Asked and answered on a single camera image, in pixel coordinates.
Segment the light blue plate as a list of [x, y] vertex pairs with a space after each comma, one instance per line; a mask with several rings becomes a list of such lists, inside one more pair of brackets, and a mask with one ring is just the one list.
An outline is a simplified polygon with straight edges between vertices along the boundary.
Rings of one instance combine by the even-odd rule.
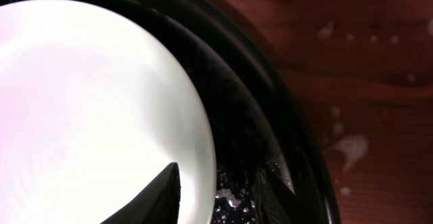
[[101, 223], [171, 162], [178, 221], [209, 223], [210, 125], [156, 37], [80, 1], [1, 7], [2, 223]]

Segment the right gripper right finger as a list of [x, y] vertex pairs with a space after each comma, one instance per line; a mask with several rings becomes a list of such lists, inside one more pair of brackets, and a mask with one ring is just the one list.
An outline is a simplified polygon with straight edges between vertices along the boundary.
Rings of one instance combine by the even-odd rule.
[[267, 167], [257, 168], [254, 200], [260, 224], [318, 224], [295, 194]]

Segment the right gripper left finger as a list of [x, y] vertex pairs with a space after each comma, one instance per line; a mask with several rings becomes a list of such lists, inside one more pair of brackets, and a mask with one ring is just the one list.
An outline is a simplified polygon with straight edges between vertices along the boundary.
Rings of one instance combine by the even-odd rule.
[[172, 162], [128, 204], [101, 224], [177, 224], [180, 200], [179, 166]]

